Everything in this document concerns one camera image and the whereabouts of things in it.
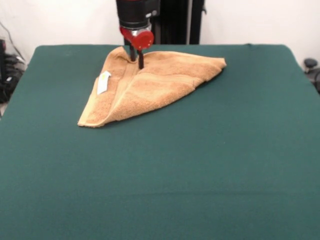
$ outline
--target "white label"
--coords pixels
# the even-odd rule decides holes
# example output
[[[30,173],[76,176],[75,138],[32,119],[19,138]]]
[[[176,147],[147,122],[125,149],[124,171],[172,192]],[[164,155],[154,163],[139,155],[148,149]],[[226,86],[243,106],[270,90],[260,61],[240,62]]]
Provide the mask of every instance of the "white label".
[[[105,71],[99,76],[97,94],[102,94],[108,90],[108,80],[111,76],[110,72]]]

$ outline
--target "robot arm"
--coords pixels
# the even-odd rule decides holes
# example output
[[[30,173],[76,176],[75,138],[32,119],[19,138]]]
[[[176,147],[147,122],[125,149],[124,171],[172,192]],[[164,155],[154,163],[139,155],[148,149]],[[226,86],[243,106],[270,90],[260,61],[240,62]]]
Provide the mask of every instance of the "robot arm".
[[[144,67],[142,50],[154,43],[150,18],[160,14],[160,0],[116,0],[120,32],[130,42],[131,60],[139,54],[139,68]]]

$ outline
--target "green table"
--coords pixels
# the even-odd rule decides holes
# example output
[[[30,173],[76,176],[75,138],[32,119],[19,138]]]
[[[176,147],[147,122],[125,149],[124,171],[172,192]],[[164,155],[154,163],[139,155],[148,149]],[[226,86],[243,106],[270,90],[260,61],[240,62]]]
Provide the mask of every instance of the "green table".
[[[80,128],[111,45],[42,46],[0,122],[0,240],[319,240],[320,98],[282,45],[163,109]]]

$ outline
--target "folded towel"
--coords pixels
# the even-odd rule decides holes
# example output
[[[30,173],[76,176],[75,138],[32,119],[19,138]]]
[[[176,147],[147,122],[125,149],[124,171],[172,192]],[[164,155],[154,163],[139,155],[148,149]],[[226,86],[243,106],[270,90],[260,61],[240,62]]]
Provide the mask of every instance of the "folded towel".
[[[99,78],[78,122],[97,128],[167,106],[210,81],[226,66],[224,58],[172,51],[144,55],[144,68],[132,62],[123,47],[113,50],[102,72],[111,76],[107,91],[97,94]]]

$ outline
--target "black cable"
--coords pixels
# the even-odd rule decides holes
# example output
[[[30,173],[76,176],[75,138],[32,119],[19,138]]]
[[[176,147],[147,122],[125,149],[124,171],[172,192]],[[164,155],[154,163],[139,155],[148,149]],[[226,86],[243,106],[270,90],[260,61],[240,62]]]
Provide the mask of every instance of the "black cable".
[[[12,40],[12,37],[11,37],[11,33],[10,31],[8,30],[8,28],[5,27],[5,25],[0,21],[0,26],[8,33],[8,36],[9,36],[9,40],[14,48],[14,50],[16,51],[16,53],[20,56],[20,58],[23,59],[23,61],[25,61],[24,57],[22,56],[22,54],[20,53],[20,51],[16,48],[15,44],[14,44],[14,41]]]

